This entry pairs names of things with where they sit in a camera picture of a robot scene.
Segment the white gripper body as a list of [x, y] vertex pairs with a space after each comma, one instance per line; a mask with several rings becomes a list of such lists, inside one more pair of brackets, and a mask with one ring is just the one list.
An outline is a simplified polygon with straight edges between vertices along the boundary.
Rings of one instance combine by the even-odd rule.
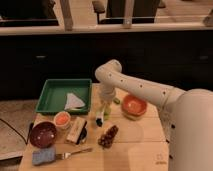
[[99, 87], [99, 97], [102, 103], [110, 105], [116, 96], [115, 88], [106, 84]]

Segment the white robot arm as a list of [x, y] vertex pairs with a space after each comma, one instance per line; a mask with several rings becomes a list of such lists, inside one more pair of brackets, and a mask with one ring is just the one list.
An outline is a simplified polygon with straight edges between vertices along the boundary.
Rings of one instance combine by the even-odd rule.
[[115, 59], [99, 66], [95, 77], [103, 101], [111, 101], [120, 88], [172, 115], [168, 171], [213, 171], [213, 91], [127, 76]]

